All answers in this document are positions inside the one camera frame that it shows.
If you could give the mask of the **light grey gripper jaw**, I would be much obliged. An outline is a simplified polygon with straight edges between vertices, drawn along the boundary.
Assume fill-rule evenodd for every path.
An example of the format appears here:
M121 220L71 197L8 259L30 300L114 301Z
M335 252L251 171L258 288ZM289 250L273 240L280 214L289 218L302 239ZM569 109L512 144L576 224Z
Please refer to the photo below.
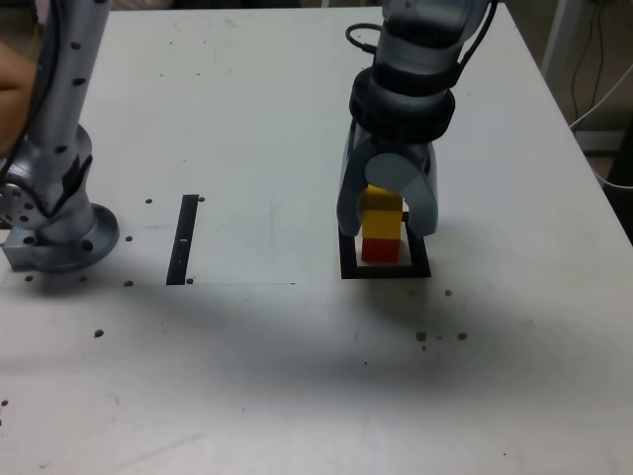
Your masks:
M416 238L433 235L438 226L439 206L436 157L433 150L413 156L381 153L365 167L369 184L399 194L408 208L407 224Z

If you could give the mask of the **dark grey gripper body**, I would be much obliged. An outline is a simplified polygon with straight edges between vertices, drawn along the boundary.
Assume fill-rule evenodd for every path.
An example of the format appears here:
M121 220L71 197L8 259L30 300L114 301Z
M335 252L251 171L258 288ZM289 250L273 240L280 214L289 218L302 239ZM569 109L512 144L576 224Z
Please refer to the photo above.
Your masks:
M353 122L352 159L367 163L371 157L381 153L395 153L412 158L425 174L436 172L436 157L432 143L405 143L383 139Z

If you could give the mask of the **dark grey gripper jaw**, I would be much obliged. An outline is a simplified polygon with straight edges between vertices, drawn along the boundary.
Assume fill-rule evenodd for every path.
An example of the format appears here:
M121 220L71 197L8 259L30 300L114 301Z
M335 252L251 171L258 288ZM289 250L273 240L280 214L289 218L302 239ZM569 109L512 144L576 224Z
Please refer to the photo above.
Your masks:
M338 228L347 237L355 237L361 227L360 197L368 186L365 168L371 152L372 143L368 135L357 123L352 123L343 155L336 203Z

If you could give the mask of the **person's hand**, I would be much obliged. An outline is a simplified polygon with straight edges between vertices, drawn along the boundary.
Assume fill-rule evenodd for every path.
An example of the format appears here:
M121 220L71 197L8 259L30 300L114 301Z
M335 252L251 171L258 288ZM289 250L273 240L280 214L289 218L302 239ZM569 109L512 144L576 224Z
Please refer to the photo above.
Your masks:
M1 44L0 59L0 149L7 152L27 122L35 66Z

